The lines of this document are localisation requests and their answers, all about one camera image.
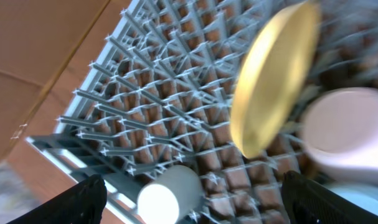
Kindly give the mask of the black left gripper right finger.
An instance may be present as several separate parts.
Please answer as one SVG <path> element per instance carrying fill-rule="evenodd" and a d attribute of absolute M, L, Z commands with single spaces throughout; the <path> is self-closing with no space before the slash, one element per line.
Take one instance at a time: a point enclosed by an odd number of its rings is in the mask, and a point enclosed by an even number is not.
<path fill-rule="evenodd" d="M 326 186 L 292 170 L 284 173 L 281 196 L 289 221 L 303 224 L 378 224 L 377 215 L 345 200 Z"/>

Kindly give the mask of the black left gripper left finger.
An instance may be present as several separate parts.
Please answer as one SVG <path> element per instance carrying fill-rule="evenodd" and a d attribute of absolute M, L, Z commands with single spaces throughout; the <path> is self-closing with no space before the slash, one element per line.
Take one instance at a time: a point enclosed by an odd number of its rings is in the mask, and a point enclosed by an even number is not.
<path fill-rule="evenodd" d="M 100 224 L 105 181 L 95 174 L 7 224 Z"/>

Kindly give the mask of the light blue bowl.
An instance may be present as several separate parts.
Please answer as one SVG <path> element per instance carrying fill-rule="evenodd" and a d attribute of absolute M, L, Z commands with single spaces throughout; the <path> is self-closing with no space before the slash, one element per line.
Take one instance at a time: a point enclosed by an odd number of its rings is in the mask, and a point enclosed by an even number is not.
<path fill-rule="evenodd" d="M 327 185 L 326 188 L 378 216 L 378 187 L 365 184 L 339 183 Z"/>

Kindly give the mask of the yellow round plate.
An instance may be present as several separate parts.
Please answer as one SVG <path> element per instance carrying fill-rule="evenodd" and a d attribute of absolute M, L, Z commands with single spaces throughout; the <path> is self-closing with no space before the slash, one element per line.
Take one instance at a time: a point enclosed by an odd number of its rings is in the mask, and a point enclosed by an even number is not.
<path fill-rule="evenodd" d="M 276 13 L 243 61 L 230 112 L 230 135 L 257 157 L 285 123 L 306 80 L 319 38 L 321 8 L 304 1 Z"/>

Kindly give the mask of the white paper cup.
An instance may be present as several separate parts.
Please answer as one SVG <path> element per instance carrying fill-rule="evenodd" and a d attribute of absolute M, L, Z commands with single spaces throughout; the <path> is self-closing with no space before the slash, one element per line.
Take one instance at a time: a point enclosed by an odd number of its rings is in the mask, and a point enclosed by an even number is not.
<path fill-rule="evenodd" d="M 177 223 L 201 203 L 199 176 L 186 166 L 168 168 L 138 195 L 138 215 L 145 223 Z"/>

